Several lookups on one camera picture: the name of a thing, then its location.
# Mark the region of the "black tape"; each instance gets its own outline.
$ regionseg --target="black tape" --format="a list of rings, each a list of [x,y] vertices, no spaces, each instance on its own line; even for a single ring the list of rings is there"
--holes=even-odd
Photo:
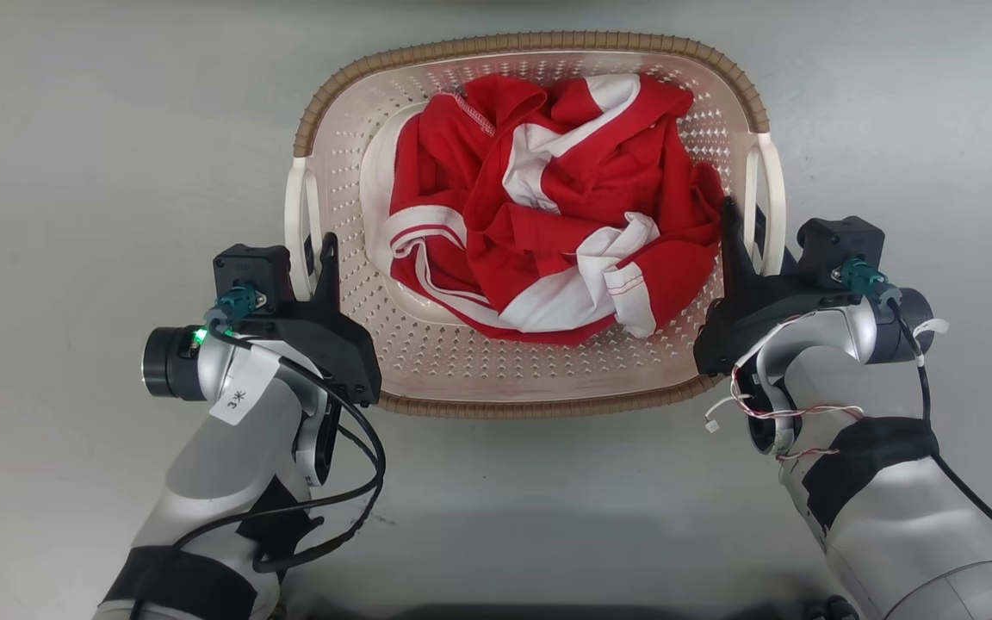
[[[298,503],[281,480],[275,478],[263,491],[251,512],[284,509]],[[308,518],[305,511],[286,511],[271,517],[249,518],[240,523],[236,533],[259,544],[260,549],[270,557],[286,557],[293,554],[296,544],[319,523]],[[278,574],[278,580],[286,577],[286,572]]]
[[[844,504],[863,490],[875,474],[898,463],[916,462],[940,451],[925,420],[865,418],[840,431],[830,449],[803,477],[810,514],[828,532]]]
[[[255,588],[243,574],[213,558],[176,552],[163,566],[160,580],[143,592],[148,573],[170,553],[169,546],[135,547],[109,588],[103,603],[135,600],[200,617],[201,620],[247,620],[255,605]]]

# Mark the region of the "red and white clothing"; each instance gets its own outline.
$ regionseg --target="red and white clothing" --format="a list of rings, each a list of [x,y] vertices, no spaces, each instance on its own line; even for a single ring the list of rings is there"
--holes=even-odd
[[[403,110],[363,157],[367,254],[488,337],[648,337],[717,255],[721,181],[676,127],[691,103],[646,76],[488,76]]]

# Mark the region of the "red fabric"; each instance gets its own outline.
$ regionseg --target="red fabric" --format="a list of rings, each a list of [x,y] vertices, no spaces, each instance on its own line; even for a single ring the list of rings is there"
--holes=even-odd
[[[417,205],[461,213],[464,248],[441,236],[425,239],[431,282],[484,295],[488,306],[503,311],[539,278],[575,267],[576,248],[600,227],[626,227],[627,212],[648,215],[660,237],[618,266],[637,263],[656,325],[666,325],[704,286],[719,240],[721,181],[711,165],[692,165],[678,135],[677,119],[691,104],[690,91],[639,78],[637,96],[621,114],[544,165],[540,187],[559,211],[552,213],[517,204],[505,189],[515,129],[529,123],[568,134],[594,121],[603,110],[589,84],[571,79],[546,90],[515,78],[475,79],[464,97],[433,97],[406,123],[390,216]],[[438,301],[417,278],[417,257],[411,251],[396,258],[391,277]],[[449,310],[488,337],[558,344],[582,342],[615,320],[523,333]]]

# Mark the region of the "gray surface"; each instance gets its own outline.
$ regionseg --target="gray surface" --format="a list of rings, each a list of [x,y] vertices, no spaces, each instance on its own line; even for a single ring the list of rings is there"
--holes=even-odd
[[[992,3],[907,4],[0,3],[0,617],[87,617],[117,573],[204,415],[146,395],[143,338],[200,314],[215,252],[280,242],[315,88],[450,36],[630,28],[741,63],[771,110],[790,228],[885,228],[886,271],[952,321],[929,357],[936,425],[992,503]],[[714,615],[820,585],[743,420],[702,429],[720,396],[531,424],[375,415],[393,459],[379,514],[396,525],[288,589],[344,609]]]

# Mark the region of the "beige perforated basket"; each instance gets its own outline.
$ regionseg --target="beige perforated basket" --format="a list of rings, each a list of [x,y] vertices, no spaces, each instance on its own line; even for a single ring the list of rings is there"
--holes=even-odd
[[[311,236],[318,245],[326,231],[338,235],[343,311],[373,335],[381,407],[426,416],[539,419],[674,403],[716,383],[698,374],[691,347],[706,307],[721,295],[720,268],[696,301],[650,338],[613,326],[568,348],[489,340],[383,278],[366,258],[359,173],[371,137],[394,111],[488,74],[550,84],[609,73],[641,73],[693,91],[696,102],[679,122],[686,148],[696,160],[712,162],[743,208],[745,243],[759,269],[779,271],[786,211],[767,112],[743,71],[714,48],[673,36],[550,32],[367,56],[328,79],[301,119],[287,185],[286,244],[294,291],[306,299],[315,279],[307,277],[304,243]],[[761,169],[767,181],[763,257],[754,240]]]

